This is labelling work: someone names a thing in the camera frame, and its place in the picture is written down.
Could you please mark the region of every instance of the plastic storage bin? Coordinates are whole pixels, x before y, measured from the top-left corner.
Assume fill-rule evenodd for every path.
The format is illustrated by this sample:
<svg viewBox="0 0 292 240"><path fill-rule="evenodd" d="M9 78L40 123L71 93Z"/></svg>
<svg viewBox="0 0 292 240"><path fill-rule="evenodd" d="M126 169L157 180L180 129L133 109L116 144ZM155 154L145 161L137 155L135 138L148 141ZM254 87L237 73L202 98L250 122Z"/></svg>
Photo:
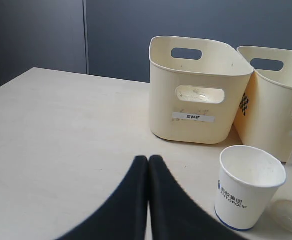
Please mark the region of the plastic storage bin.
<svg viewBox="0 0 292 240"><path fill-rule="evenodd" d="M241 46L237 51L254 59L280 61L280 70L255 69L234 124L245 145L263 149L281 162L292 151L292 50Z"/></svg>
<svg viewBox="0 0 292 240"><path fill-rule="evenodd" d="M174 50L201 52L200 59L173 57ZM231 46L175 36L151 40L151 131L173 141L216 144L230 132L254 69Z"/></svg>

